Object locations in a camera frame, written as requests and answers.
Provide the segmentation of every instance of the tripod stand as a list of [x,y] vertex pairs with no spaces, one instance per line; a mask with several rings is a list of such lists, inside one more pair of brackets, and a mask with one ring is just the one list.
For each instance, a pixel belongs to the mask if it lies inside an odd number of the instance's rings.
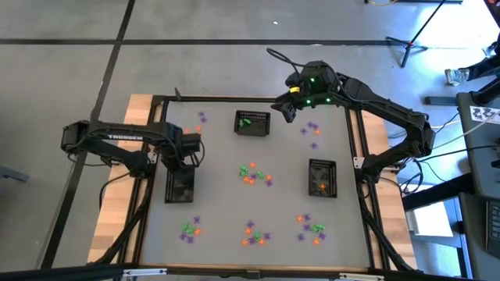
[[427,26],[427,24],[430,22],[430,20],[432,20],[432,18],[436,14],[436,12],[441,8],[441,6],[443,6],[445,1],[446,0],[441,0],[441,3],[439,3],[439,6],[434,10],[432,15],[430,15],[429,19],[427,19],[427,21],[422,25],[420,30],[415,34],[415,37],[413,37],[413,39],[411,41],[403,41],[403,40],[393,38],[393,37],[386,37],[385,38],[385,40],[396,41],[398,43],[405,45],[405,56],[403,57],[403,61],[401,62],[401,68],[404,68],[406,66],[406,61],[408,60],[409,53],[412,51],[413,48],[420,48],[420,49],[423,49],[424,51],[428,49],[428,47],[425,47],[425,46],[415,45],[414,44],[415,40],[419,37],[419,35],[422,33],[423,29]]

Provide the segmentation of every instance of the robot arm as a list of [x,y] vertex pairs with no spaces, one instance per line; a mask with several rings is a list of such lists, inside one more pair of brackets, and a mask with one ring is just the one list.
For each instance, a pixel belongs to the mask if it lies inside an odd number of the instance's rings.
[[[79,121],[64,127],[61,149],[68,154],[87,151],[101,156],[104,162],[123,163],[132,177],[150,177],[153,165],[146,152],[127,151],[104,140],[146,141],[155,148],[165,167],[172,171],[198,167],[201,162],[195,154],[200,151],[202,144],[200,135],[183,134],[180,127],[168,122],[137,126]],[[190,165],[184,163],[184,158],[188,156],[191,159]]]
[[406,130],[402,143],[379,155],[365,155],[359,171],[365,180],[377,182],[384,167],[404,158],[427,156],[432,151],[435,132],[430,128],[427,115],[382,98],[365,83],[336,73],[325,62],[308,62],[300,73],[291,74],[285,84],[289,91],[279,96],[271,108],[280,111],[287,123],[292,123],[297,110],[305,107],[336,105],[366,110]]

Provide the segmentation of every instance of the cable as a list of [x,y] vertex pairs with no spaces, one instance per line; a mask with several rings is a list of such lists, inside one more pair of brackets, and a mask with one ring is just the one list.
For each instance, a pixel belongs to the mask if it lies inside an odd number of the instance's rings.
[[450,144],[450,143],[452,143],[453,141],[456,141],[456,140],[458,140],[458,139],[459,139],[459,138],[461,138],[461,137],[465,137],[465,136],[466,136],[466,135],[468,135],[469,133],[472,133],[473,131],[475,131],[475,130],[479,129],[481,126],[483,126],[484,124],[486,124],[488,121],[492,120],[492,119],[493,119],[494,117],[496,117],[498,114],[500,114],[500,110],[498,110],[498,111],[497,111],[494,115],[492,115],[492,116],[488,117],[488,118],[487,118],[486,120],[484,120],[483,122],[481,122],[481,123],[477,124],[474,128],[472,128],[472,129],[470,129],[470,130],[466,131],[465,133],[461,134],[460,136],[458,136],[458,137],[456,137],[456,138],[454,138],[454,139],[451,139],[451,140],[449,140],[449,141],[447,141],[447,142],[445,142],[445,143],[443,143],[443,144],[438,145],[437,147],[435,147],[435,148],[433,148],[433,149],[442,148],[442,147],[444,147],[446,144]]
[[390,0],[387,3],[377,3],[377,2],[373,2],[372,0],[368,0],[368,3],[375,5],[375,6],[378,6],[378,7],[384,7],[386,5],[392,5],[392,4],[396,3],[397,1],[399,1],[399,0]]
[[[67,158],[68,158],[68,160],[70,160],[73,163],[77,162],[77,160],[71,158],[71,155],[68,155]],[[102,163],[102,164],[87,164],[87,163],[84,163],[84,166],[87,166],[87,167],[101,167],[101,166],[107,166],[107,165],[108,164],[105,164],[105,163]]]
[[101,191],[99,192],[99,210],[100,210],[100,209],[101,209],[101,207],[102,207],[102,196],[103,196],[103,194],[104,194],[104,190],[106,189],[106,187],[108,186],[108,184],[110,184],[110,183],[114,182],[115,180],[119,180],[119,179],[121,179],[121,178],[124,178],[125,176],[128,176],[128,175],[130,175],[130,172],[125,173],[125,174],[123,174],[123,175],[121,175],[121,176],[117,176],[116,178],[114,178],[114,179],[110,179],[110,180],[108,180],[106,183],[104,183],[104,185],[101,187]]
[[422,160],[419,160],[418,162],[427,161],[429,159],[436,158],[436,157],[441,157],[441,156],[446,156],[446,155],[452,155],[452,154],[463,152],[463,151],[472,151],[472,150],[481,149],[481,148],[498,148],[498,147],[500,147],[500,145],[483,145],[483,146],[479,146],[479,147],[475,147],[475,148],[460,149],[458,151],[452,151],[452,152],[443,153],[443,154],[440,154],[440,155],[430,156],[430,157],[424,158]]
[[[443,125],[440,125],[440,126],[431,126],[430,128],[431,129],[439,129],[436,133],[439,133],[441,132],[441,130],[443,130],[446,126],[450,126],[450,125],[453,125],[453,124],[456,124],[456,123],[459,123],[460,120],[456,120],[456,121],[453,121],[454,118],[456,118],[456,116],[459,114],[459,112],[457,112],[448,122],[444,123]],[[395,139],[395,138],[399,138],[399,137],[404,137],[406,135],[406,131],[405,130],[402,130],[402,131],[399,131],[397,133],[393,133],[392,135],[389,135],[387,136],[387,138],[390,138],[390,139]]]
[[400,186],[399,186],[399,183],[396,183],[394,180],[391,180],[391,179],[388,179],[388,178],[384,178],[383,176],[381,176],[381,177],[380,177],[380,179],[381,179],[381,180],[386,180],[386,181],[388,181],[388,182],[390,182],[390,183],[393,183],[393,184],[395,184],[395,185],[396,185],[396,187],[400,187]]

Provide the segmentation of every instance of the wooden board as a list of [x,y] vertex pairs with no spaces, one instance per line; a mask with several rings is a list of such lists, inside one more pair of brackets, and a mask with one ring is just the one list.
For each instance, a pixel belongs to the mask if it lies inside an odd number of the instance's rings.
[[[125,115],[124,123],[143,125],[147,123],[152,95],[132,94]],[[363,112],[363,122],[365,125],[366,138],[370,153],[379,154],[388,149],[387,133],[384,121],[368,112]],[[355,135],[355,142],[358,156],[362,156],[361,144],[359,142],[359,132],[352,112],[352,129]],[[119,146],[127,150],[135,151],[141,149],[141,142],[120,141]],[[126,173],[124,167],[113,167],[110,179]],[[383,177],[396,181],[392,173],[383,172]],[[95,228],[94,239],[88,255],[88,261],[95,261],[100,258],[105,250],[113,243],[123,229],[127,209],[130,202],[132,185],[134,180],[130,177],[111,183],[105,192],[102,209],[98,217]],[[402,199],[393,183],[381,180],[377,185],[377,195],[380,206],[380,214],[387,238],[392,242],[398,253],[405,261],[416,269],[416,260],[413,253],[412,243],[409,237],[408,226],[406,224],[405,211],[402,206]],[[381,268],[380,250],[377,238],[371,233],[373,254],[375,265]],[[131,261],[131,252],[134,245],[129,243],[126,261]]]

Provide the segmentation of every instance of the concrete floor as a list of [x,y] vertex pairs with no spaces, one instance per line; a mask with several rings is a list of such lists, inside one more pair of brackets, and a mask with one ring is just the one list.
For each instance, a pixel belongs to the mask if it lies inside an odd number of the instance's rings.
[[[127,0],[4,0],[0,3],[0,39],[114,39],[126,6]],[[376,7],[362,0],[142,0],[134,7],[125,38],[410,39],[435,6]],[[459,87],[445,86],[443,70],[481,60],[481,48],[497,35],[498,28],[482,0],[464,0],[462,5],[443,6],[419,39],[433,48],[413,53],[404,69],[398,67],[400,47],[270,47],[296,62],[329,62],[337,71],[366,82],[379,95],[430,113],[430,122],[440,125],[456,109],[423,105],[423,97],[454,96],[489,82],[491,78],[483,78]],[[123,46],[100,119],[121,122],[130,94],[172,94],[174,87],[182,94],[283,93],[283,81],[292,68],[267,55],[265,47]],[[112,46],[0,45],[0,128],[4,132],[0,165],[30,175],[26,184],[0,180],[0,271],[37,266],[71,169],[59,149],[62,128],[88,118],[111,50]],[[388,124],[387,130],[391,134],[398,128]],[[436,144],[459,134],[459,125],[450,126],[438,134]],[[434,153],[463,145],[456,141]],[[448,179],[468,169],[465,157],[439,160],[448,165],[430,164]],[[98,215],[98,189],[108,173],[107,168],[84,169],[55,266],[86,262]],[[410,166],[400,178],[414,173]],[[440,182],[430,171],[424,174],[426,182]]]

